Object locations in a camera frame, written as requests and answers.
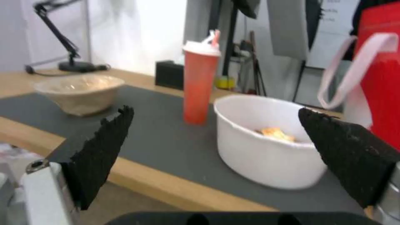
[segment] lamp base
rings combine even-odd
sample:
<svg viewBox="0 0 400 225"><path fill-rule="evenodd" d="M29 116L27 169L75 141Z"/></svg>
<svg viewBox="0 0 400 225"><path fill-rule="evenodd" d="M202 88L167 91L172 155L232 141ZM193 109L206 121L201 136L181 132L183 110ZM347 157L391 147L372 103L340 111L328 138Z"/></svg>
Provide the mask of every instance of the lamp base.
<svg viewBox="0 0 400 225"><path fill-rule="evenodd" d="M62 71L69 72L93 72L96 70L95 66L90 62L74 62L70 64L70 62L60 62L58 64L58 69Z"/></svg>

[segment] desk mat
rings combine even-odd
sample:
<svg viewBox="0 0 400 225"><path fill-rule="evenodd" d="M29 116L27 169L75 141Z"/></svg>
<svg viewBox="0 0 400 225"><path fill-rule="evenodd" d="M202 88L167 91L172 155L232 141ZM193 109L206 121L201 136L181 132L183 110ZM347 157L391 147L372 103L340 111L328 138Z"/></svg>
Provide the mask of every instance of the desk mat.
<svg viewBox="0 0 400 225"><path fill-rule="evenodd" d="M135 116L120 157L281 211L363 214L329 171L315 186L299 191L269 188L235 173L218 154L212 105L205 126L187 125L182 119L182 98L124 86L113 107L92 117L67 115L39 94L0 99L0 116L68 137L124 104L134 107Z"/></svg>

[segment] screw hole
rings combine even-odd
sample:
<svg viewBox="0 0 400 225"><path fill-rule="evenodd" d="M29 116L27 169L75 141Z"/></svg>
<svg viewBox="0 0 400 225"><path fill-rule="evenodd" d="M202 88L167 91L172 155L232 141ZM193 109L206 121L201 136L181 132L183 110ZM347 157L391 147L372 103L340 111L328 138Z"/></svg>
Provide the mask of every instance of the screw hole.
<svg viewBox="0 0 400 225"><path fill-rule="evenodd" d="M37 161L37 162L32 163L32 168L37 168L37 167L39 167L41 165L43 165L43 162L42 161Z"/></svg>

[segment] white plastic bowl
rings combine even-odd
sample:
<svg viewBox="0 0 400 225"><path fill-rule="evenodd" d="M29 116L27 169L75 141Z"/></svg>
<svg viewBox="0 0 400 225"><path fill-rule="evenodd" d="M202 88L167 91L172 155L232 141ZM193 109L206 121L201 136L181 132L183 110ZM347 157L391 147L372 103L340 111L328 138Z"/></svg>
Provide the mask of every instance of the white plastic bowl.
<svg viewBox="0 0 400 225"><path fill-rule="evenodd" d="M298 104L260 96L231 95L218 99L218 151L237 173L280 189L304 189L326 170L298 119ZM296 138L292 143L254 132L279 127Z"/></svg>
<svg viewBox="0 0 400 225"><path fill-rule="evenodd" d="M52 78L34 84L36 92L54 101L64 112L85 116L108 108L124 81L96 74Z"/></svg>

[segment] white strap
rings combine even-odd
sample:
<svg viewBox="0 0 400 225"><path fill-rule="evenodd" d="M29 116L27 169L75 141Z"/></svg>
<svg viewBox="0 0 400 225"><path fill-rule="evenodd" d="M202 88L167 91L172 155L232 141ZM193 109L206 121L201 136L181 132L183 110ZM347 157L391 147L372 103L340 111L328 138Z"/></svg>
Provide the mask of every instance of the white strap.
<svg viewBox="0 0 400 225"><path fill-rule="evenodd" d="M346 95L358 85L379 52L397 52L398 35L396 33L375 33L361 47L360 51L353 60L352 65L344 76L335 96L331 102L325 101L330 83L336 73L337 67L350 44L356 40L355 36L350 36L340 47L331 64L326 68L322 75L318 100L322 107L332 109L339 106Z"/></svg>

